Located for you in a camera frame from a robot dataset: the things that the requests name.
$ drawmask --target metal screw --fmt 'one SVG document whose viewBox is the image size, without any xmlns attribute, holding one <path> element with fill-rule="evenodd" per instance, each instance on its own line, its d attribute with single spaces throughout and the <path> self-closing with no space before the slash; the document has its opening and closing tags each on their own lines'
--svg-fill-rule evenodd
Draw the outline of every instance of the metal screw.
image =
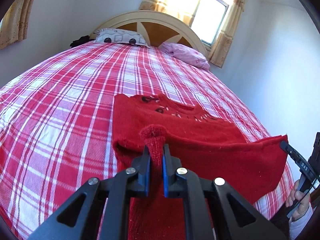
<svg viewBox="0 0 320 240">
<path fill-rule="evenodd" d="M 222 186 L 225 184 L 225 180 L 223 178 L 215 178 L 214 183 L 218 186 Z"/>
<path fill-rule="evenodd" d="M 184 175 L 188 172 L 188 170 L 186 168 L 178 168 L 177 169 L 177 173 L 180 175 Z"/>
<path fill-rule="evenodd" d="M 125 172 L 126 172 L 127 174 L 134 174 L 134 173 L 136 173 L 136 169 L 133 168 L 133 167 L 130 167 L 130 168 L 127 168 L 127 169 L 125 170 Z"/>
<path fill-rule="evenodd" d="M 95 185 L 95 184 L 97 184 L 98 182 L 99 182 L 99 179 L 97 179 L 97 178 L 90 178 L 90 179 L 88 180 L 89 185 Z"/>
</svg>

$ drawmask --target red plaid bedspread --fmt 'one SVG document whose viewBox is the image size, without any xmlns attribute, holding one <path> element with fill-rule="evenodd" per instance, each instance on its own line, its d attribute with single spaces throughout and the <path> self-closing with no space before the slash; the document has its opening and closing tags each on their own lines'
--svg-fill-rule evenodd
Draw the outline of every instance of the red plaid bedspread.
<svg viewBox="0 0 320 240">
<path fill-rule="evenodd" d="M 248 141 L 269 137 L 213 74 L 155 48 L 89 42 L 62 52 L 0 90 L 0 215 L 26 239 L 91 177 L 116 174 L 114 95 L 166 94 L 234 122 Z M 287 164 L 256 209 L 270 219 L 293 186 Z"/>
</svg>

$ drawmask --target patterned pillow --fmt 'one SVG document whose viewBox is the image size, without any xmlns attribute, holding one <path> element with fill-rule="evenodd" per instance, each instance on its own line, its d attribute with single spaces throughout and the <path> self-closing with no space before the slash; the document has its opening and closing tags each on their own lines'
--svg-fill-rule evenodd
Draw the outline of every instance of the patterned pillow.
<svg viewBox="0 0 320 240">
<path fill-rule="evenodd" d="M 106 28 L 95 31 L 94 34 L 98 35 L 94 42 L 126 43 L 132 46 L 149 47 L 143 36 L 133 31 Z"/>
</svg>

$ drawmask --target wooden headboard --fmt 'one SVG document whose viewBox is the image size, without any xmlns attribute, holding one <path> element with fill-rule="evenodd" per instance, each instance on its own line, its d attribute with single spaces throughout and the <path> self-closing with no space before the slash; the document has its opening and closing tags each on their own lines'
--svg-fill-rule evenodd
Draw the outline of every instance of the wooden headboard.
<svg viewBox="0 0 320 240">
<path fill-rule="evenodd" d="M 155 11 L 133 11 L 120 14 L 100 25 L 102 28 L 118 28 L 140 33 L 148 45 L 158 47 L 162 42 L 174 42 L 191 47 L 207 56 L 207 51 L 191 28 L 168 14 Z"/>
</svg>

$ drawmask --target sleeve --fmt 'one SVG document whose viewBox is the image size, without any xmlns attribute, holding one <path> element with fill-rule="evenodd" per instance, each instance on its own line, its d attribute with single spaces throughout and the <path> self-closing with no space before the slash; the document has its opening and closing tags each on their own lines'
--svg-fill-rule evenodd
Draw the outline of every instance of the sleeve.
<svg viewBox="0 0 320 240">
<path fill-rule="evenodd" d="M 298 219 L 297 221 L 291 222 L 289 224 L 290 240 L 295 240 L 297 238 L 297 236 L 301 233 L 303 228 L 306 226 L 306 224 L 312 217 L 312 214 L 313 214 L 313 210 L 312 210 L 311 204 L 309 204 L 309 208 L 306 214 L 302 218 Z"/>
</svg>

